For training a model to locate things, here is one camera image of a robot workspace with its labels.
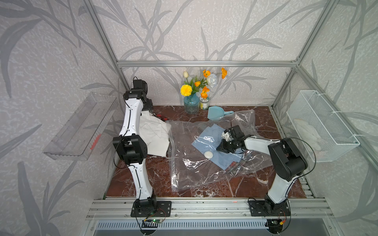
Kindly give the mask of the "white garment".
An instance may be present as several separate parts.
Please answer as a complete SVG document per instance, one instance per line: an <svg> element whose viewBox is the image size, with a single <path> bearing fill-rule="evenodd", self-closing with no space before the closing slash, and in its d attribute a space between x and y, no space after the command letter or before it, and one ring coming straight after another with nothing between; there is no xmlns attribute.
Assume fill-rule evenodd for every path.
<svg viewBox="0 0 378 236"><path fill-rule="evenodd" d="M166 157L169 147L171 125L142 111L140 118L140 137L147 145L148 155Z"/></svg>

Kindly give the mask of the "light blue garment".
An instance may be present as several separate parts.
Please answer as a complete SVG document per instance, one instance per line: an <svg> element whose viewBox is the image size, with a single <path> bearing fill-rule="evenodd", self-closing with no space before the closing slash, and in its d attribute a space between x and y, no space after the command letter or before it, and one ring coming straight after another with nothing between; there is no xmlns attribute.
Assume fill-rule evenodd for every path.
<svg viewBox="0 0 378 236"><path fill-rule="evenodd" d="M199 136L195 136L195 140L192 142L192 146L204 156L206 152L210 152L213 156L209 160L222 170L226 170L232 162L239 163L243 158L243 153L224 153L216 150L221 144L221 134L224 131L224 128L214 124L211 127L206 127Z"/></svg>

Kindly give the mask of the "clear plastic vacuum bag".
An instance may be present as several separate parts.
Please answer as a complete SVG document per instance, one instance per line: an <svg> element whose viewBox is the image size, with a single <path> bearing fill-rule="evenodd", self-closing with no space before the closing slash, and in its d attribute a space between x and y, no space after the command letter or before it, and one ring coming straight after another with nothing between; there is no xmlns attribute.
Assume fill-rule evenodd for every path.
<svg viewBox="0 0 378 236"><path fill-rule="evenodd" d="M238 111L223 117L219 121L205 122L184 122L168 121L171 125L169 132L170 147L168 150L169 164L171 168L171 186L174 192L188 188L194 188L210 183L222 181L241 175L247 175L266 167L272 166L269 155L257 151L247 151L243 153L244 160L253 160L255 169L248 173L232 175L226 173L216 164L200 153L192 142L195 136L199 136L206 127L216 124L221 128L229 129L232 126L240 126L246 135L257 135L255 127L254 110Z"/></svg>

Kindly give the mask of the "red black plaid shirt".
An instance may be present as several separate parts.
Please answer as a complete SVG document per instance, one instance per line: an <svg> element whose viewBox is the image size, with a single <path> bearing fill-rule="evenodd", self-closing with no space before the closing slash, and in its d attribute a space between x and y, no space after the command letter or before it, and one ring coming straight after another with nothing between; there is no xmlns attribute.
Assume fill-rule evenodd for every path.
<svg viewBox="0 0 378 236"><path fill-rule="evenodd" d="M163 122L167 122L169 119L161 114L156 114L156 113L153 113L153 116L160 119L161 121Z"/></svg>

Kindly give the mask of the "tartan plaid garment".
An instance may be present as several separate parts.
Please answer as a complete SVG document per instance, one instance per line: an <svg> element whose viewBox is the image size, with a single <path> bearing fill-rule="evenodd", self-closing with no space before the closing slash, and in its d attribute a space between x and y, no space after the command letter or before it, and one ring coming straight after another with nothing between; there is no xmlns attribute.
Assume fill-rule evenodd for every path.
<svg viewBox="0 0 378 236"><path fill-rule="evenodd" d="M253 160L241 159L239 162L233 161L226 169L226 173L237 175L240 173L248 173L255 169L255 162Z"/></svg>

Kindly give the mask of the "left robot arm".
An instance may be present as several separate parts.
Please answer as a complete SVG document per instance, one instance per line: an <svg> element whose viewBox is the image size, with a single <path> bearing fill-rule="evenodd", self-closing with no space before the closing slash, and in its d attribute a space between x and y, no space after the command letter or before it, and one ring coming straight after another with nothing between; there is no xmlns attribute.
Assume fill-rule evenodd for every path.
<svg viewBox="0 0 378 236"><path fill-rule="evenodd" d="M124 103L123 126L119 136L113 138L113 146L132 174L136 188L135 208L156 208L156 197L146 169L147 144L139 131L142 111L152 109L152 101L147 98L145 89L133 88L125 92Z"/></svg>

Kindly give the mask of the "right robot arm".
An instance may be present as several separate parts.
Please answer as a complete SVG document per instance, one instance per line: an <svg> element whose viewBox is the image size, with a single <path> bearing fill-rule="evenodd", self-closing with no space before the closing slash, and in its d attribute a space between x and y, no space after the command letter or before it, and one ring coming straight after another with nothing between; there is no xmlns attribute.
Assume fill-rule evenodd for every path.
<svg viewBox="0 0 378 236"><path fill-rule="evenodd" d="M234 153L240 148L270 155L276 175L264 197L264 208L269 213L284 206L292 185L308 168L308 162L293 140L294 138L271 140L257 136L232 137L229 133L221 134L218 151Z"/></svg>

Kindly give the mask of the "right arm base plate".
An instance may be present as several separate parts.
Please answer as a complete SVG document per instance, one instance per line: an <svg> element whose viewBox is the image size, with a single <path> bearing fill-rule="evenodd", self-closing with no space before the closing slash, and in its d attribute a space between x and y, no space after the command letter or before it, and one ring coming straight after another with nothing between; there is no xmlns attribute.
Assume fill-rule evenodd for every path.
<svg viewBox="0 0 378 236"><path fill-rule="evenodd" d="M249 210L251 216L261 217L289 217L291 216L291 210L289 209L288 202L275 204L270 200L248 200Z"/></svg>

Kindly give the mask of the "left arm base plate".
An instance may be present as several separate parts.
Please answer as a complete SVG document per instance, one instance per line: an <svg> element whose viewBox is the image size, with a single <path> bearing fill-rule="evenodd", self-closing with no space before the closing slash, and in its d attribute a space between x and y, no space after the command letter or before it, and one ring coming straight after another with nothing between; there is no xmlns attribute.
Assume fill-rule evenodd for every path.
<svg viewBox="0 0 378 236"><path fill-rule="evenodd" d="M135 200L131 217L169 217L171 215L171 201Z"/></svg>

